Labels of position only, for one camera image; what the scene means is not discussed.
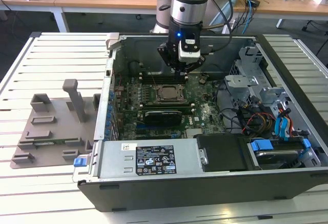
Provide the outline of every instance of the desk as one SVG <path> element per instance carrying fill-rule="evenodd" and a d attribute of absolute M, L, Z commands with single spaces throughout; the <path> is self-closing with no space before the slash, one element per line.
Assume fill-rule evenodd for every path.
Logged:
<path fill-rule="evenodd" d="M 3 0 L 12 10 L 46 11 L 55 16 L 60 32 L 69 32 L 65 12 L 156 14 L 156 0 Z M 0 10 L 8 10 L 0 2 Z"/>
<path fill-rule="evenodd" d="M 260 5 L 254 14 L 256 18 L 280 19 L 277 28 L 282 26 L 283 19 L 323 20 L 328 21 L 328 6 L 317 5 L 313 0 L 258 0 Z M 234 17 L 244 11 L 242 0 L 234 8 Z"/>
<path fill-rule="evenodd" d="M 49 11 L 54 13 L 60 32 L 69 32 L 65 12 L 156 14 L 156 0 L 3 0 L 12 10 Z M 254 17 L 280 19 L 304 19 L 328 21 L 328 6 L 316 5 L 312 0 L 283 1 L 259 0 Z M 0 4 L 0 10 L 8 10 Z M 239 17 L 244 5 L 239 0 L 234 8 L 234 18 Z"/>
<path fill-rule="evenodd" d="M 29 117 L 34 93 L 47 93 L 49 98 L 67 97 L 62 90 L 65 78 L 79 81 L 83 97 L 100 92 L 108 57 L 99 50 L 86 53 L 83 47 L 105 47 L 106 38 L 105 33 L 43 33 L 40 37 L 29 38 L 0 83 L 0 223 L 305 224 L 322 223 L 328 219 L 328 185 L 314 187 L 290 200 L 101 213 L 72 182 L 73 165 L 11 169 L 10 159 Z M 267 39 L 278 48 L 296 46 L 284 35 L 267 35 Z M 56 49 L 55 53 L 49 54 L 40 49 L 47 47 L 51 51 L 54 46 L 61 46 L 60 51 Z M 80 48 L 80 51 L 72 52 L 71 46 Z M 284 61 L 295 78 L 304 75 L 300 66 L 313 65 L 309 64 L 311 60 L 305 54 L 298 57 L 302 60 L 297 60 L 299 64 L 293 64 L 293 58 L 287 57 Z M 297 81 L 311 90 L 308 81 L 301 83 L 303 79 Z M 313 94 L 313 102 L 320 101 L 318 104 L 321 104 L 323 95 L 317 95 L 318 91 Z M 269 215 L 273 219 L 259 220 L 259 215 Z"/>

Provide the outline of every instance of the warning label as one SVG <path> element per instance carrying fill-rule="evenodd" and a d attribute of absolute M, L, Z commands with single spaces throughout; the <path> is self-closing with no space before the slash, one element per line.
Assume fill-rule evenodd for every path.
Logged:
<path fill-rule="evenodd" d="M 136 174 L 176 174 L 173 146 L 136 147 Z"/>

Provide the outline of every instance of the gray plastic part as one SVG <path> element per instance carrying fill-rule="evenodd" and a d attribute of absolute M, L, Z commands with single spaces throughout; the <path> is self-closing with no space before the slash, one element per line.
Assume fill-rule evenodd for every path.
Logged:
<path fill-rule="evenodd" d="M 77 92 L 77 80 L 65 79 L 63 84 L 63 90 L 68 93 L 71 98 L 71 102 L 76 111 L 77 117 L 81 123 L 85 121 L 84 104 L 81 94 Z"/>
<path fill-rule="evenodd" d="M 11 160 L 16 164 L 31 163 L 34 160 L 34 156 L 31 153 L 15 154 Z"/>
<path fill-rule="evenodd" d="M 73 106 L 73 103 L 71 101 L 67 101 L 66 102 L 67 104 L 67 108 L 70 110 L 70 111 L 74 111 L 74 106 Z"/>
<path fill-rule="evenodd" d="M 83 146 L 84 141 L 81 138 L 78 138 L 76 140 L 65 140 L 65 144 L 67 146 Z"/>
<path fill-rule="evenodd" d="M 21 150 L 35 149 L 33 139 L 20 139 L 17 145 Z"/>
<path fill-rule="evenodd" d="M 74 158 L 72 156 L 64 159 L 63 151 L 78 150 L 81 154 L 92 152 L 98 113 L 98 110 L 94 109 L 94 98 L 83 98 L 85 122 L 81 123 L 75 109 L 73 111 L 68 109 L 67 102 L 70 102 L 68 98 L 47 101 L 46 99 L 40 99 L 39 95 L 35 95 L 33 99 L 37 101 L 35 103 L 43 103 L 45 111 L 36 112 L 34 109 L 31 111 L 10 164 L 11 168 L 69 165 L 73 164 Z M 56 122 L 35 124 L 36 120 L 43 120 L 45 117 L 55 117 Z M 32 160 L 17 159 L 24 153 L 33 155 L 35 158 L 33 163 Z"/>
<path fill-rule="evenodd" d="M 27 131 L 25 133 L 25 139 L 36 139 L 36 138 L 50 138 L 51 132 L 50 131 Z"/>
<path fill-rule="evenodd" d="M 51 101 L 48 98 L 47 94 L 34 94 L 31 100 L 31 106 L 35 112 L 47 112 L 47 104 L 50 104 Z"/>
<path fill-rule="evenodd" d="M 74 160 L 79 154 L 78 150 L 63 150 L 62 157 L 64 160 Z"/>
<path fill-rule="evenodd" d="M 38 124 L 50 124 L 50 123 L 55 123 L 56 122 L 56 117 L 53 115 L 51 116 L 40 116 L 40 117 L 35 117 L 31 120 L 31 123 L 33 125 L 38 125 Z"/>
<path fill-rule="evenodd" d="M 100 102 L 100 94 L 96 93 L 93 95 L 93 99 L 92 99 L 94 110 L 97 110 L 99 108 L 99 102 Z"/>

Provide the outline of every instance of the table leg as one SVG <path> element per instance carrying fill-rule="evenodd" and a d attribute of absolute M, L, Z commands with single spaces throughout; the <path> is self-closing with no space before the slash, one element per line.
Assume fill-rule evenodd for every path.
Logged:
<path fill-rule="evenodd" d="M 279 19 L 276 28 L 281 28 L 284 21 L 285 21 L 284 19 Z"/>
<path fill-rule="evenodd" d="M 5 11 L 4 10 L 0 10 L 0 20 L 2 20 L 2 21 L 8 20 L 8 17 L 5 14 Z"/>
<path fill-rule="evenodd" d="M 97 21 L 98 21 L 98 24 L 103 24 L 104 23 L 104 14 L 98 13 L 97 14 Z"/>
<path fill-rule="evenodd" d="M 55 16 L 56 23 L 58 25 L 58 29 L 60 33 L 69 33 L 70 29 L 67 25 L 65 14 L 63 13 L 63 10 L 61 7 L 55 7 L 52 10 L 53 15 Z"/>

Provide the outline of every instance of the metal table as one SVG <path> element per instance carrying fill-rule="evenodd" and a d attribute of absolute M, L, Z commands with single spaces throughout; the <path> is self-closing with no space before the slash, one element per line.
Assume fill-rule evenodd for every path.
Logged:
<path fill-rule="evenodd" d="M 306 58 L 298 56 L 297 59 L 301 58 L 298 64 L 292 62 L 293 58 L 284 63 L 303 88 L 312 90 L 318 86 L 319 82 L 301 83 L 308 78 L 306 73 L 314 74 L 313 66 L 322 68 L 302 42 L 281 35 L 267 37 L 271 44 L 281 43 L 277 37 L 283 37 L 295 47 L 273 45 L 279 48 L 276 51 L 283 52 L 278 54 L 296 50 L 294 44 L 299 44 L 302 50 L 298 54 L 306 54 L 311 62 L 303 63 Z M 315 187 L 291 200 L 101 213 L 72 182 L 73 166 L 11 169 L 10 159 L 29 116 L 34 93 L 45 92 L 50 98 L 66 97 L 62 90 L 65 78 L 79 81 L 82 96 L 99 93 L 107 59 L 105 39 L 105 33 L 43 33 L 32 37 L 0 84 L 0 223 L 323 223 L 328 220 L 328 185 Z M 318 78 L 321 87 L 326 88 L 327 79 L 322 78 Z M 309 93 L 312 94 L 315 105 L 320 104 L 318 109 L 325 110 L 327 92 Z M 262 216 L 272 218 L 259 221 Z"/>

